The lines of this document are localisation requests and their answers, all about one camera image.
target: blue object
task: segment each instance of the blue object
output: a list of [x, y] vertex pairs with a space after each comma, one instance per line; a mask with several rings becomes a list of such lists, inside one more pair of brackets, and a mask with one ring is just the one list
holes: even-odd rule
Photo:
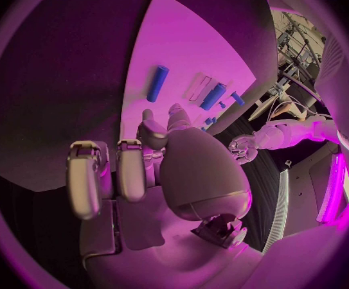
[[209, 110], [211, 107], [216, 104], [216, 101], [226, 92], [226, 88], [221, 83], [217, 84], [215, 88], [209, 92], [209, 94], [205, 97], [203, 103], [201, 104], [201, 108], [204, 110]]
[[243, 106], [245, 104], [244, 100], [236, 92], [232, 93], [232, 98], [234, 98], [240, 106]]
[[169, 69], [166, 66], [158, 66], [157, 71], [154, 75], [152, 85], [150, 86], [150, 90], [147, 94], [147, 100], [154, 103], [157, 100], [158, 94], [162, 88], [163, 82], [167, 74], [169, 73]]

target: magenta light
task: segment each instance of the magenta light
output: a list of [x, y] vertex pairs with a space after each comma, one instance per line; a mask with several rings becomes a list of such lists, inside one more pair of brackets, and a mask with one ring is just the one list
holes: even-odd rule
[[333, 155], [327, 190], [318, 217], [316, 218], [318, 222], [328, 223], [335, 220], [343, 195], [345, 171], [344, 155]]

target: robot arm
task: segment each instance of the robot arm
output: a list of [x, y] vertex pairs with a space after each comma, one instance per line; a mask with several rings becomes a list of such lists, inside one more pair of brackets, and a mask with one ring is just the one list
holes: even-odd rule
[[333, 120], [323, 116], [311, 116], [305, 121], [284, 119], [267, 122], [253, 135], [241, 135], [229, 145], [229, 151], [239, 164], [252, 161], [258, 149], [276, 150], [297, 145], [303, 139], [339, 144], [337, 128]]

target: blue cylinder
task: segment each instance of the blue cylinder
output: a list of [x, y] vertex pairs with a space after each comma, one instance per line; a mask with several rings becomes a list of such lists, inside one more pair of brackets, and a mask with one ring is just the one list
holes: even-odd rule
[[232, 93], [232, 98], [234, 98], [235, 101], [236, 101], [240, 106], [244, 106], [244, 104], [245, 104], [244, 100], [243, 100], [236, 92], [233, 92], [233, 93]]
[[166, 79], [166, 76], [169, 73], [169, 69], [166, 66], [158, 66], [156, 73], [154, 75], [152, 85], [147, 94], [147, 100], [151, 103], [154, 103], [157, 100], [158, 94], [162, 88], [163, 82]]
[[221, 83], [217, 84], [215, 88], [209, 92], [209, 94], [205, 97], [203, 103], [201, 104], [201, 108], [204, 110], [209, 110], [211, 107], [216, 104], [216, 101], [226, 92], [226, 88]]

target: blue block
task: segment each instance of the blue block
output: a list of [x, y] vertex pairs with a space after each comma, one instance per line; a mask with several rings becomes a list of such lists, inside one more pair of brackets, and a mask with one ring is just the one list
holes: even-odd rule
[[169, 69], [166, 66], [157, 67], [157, 71], [154, 75], [152, 85], [150, 86], [150, 90], [148, 91], [146, 98], [149, 102], [154, 103], [157, 100], [158, 94], [168, 73]]
[[232, 98], [234, 98], [235, 101], [236, 101], [240, 106], [244, 106], [244, 104], [245, 104], [244, 100], [243, 100], [236, 92], [233, 92], [233, 93], [232, 93]]
[[226, 88], [221, 83], [217, 84], [215, 88], [209, 92], [209, 94], [205, 97], [203, 103], [201, 104], [201, 108], [204, 110], [209, 110], [211, 107], [216, 104], [216, 101], [226, 92]]

